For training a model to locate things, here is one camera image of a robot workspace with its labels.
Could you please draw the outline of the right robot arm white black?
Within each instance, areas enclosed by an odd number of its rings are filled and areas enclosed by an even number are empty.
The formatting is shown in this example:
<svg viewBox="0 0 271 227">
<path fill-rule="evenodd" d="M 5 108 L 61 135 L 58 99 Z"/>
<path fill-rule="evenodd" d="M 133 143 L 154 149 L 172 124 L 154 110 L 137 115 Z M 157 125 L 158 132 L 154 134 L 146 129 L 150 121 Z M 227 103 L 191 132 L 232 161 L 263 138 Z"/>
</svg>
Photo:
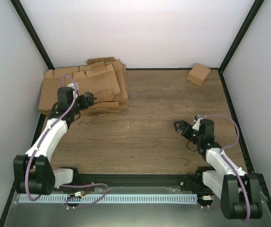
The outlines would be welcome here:
<svg viewBox="0 0 271 227">
<path fill-rule="evenodd" d="M 186 121 L 173 123 L 175 131 L 196 145 L 196 151 L 210 164 L 198 170 L 195 187 L 207 188 L 219 198 L 227 219 L 260 219 L 263 215 L 260 184 L 256 174 L 248 174 L 235 165 L 215 140 L 214 121 L 195 116 L 194 125 Z"/>
</svg>

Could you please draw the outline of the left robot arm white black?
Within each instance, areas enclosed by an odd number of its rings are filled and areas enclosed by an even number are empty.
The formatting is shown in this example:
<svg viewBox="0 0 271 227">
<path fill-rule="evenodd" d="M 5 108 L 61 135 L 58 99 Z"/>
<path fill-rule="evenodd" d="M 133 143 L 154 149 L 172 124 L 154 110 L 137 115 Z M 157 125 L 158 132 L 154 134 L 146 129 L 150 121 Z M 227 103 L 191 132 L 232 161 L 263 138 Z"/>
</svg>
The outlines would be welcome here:
<svg viewBox="0 0 271 227">
<path fill-rule="evenodd" d="M 53 170 L 50 161 L 60 139 L 74 122 L 75 115 L 92 106 L 95 98 L 90 92 L 79 95 L 73 84 L 69 84 L 58 89 L 57 99 L 37 141 L 24 155 L 17 155 L 13 160 L 17 193 L 49 195 L 54 188 L 62 185 L 70 191 L 76 191 L 81 185 L 81 179 L 75 175 L 76 168 Z"/>
</svg>

